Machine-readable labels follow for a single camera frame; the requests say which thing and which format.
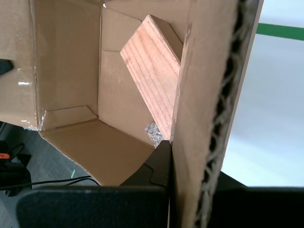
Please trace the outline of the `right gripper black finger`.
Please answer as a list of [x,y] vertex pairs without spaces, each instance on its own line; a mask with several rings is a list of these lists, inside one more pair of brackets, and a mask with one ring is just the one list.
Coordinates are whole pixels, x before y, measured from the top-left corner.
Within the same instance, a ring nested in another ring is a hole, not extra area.
[[221,172],[209,228],[302,228],[304,189],[248,187]]
[[165,228],[171,144],[162,141],[121,185],[33,190],[16,206],[21,228]]

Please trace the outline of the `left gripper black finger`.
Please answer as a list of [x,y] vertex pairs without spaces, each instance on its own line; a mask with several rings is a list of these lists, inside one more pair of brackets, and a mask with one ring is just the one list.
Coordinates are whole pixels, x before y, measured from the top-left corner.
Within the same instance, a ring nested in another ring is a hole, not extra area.
[[0,76],[14,69],[13,63],[8,59],[0,59]]

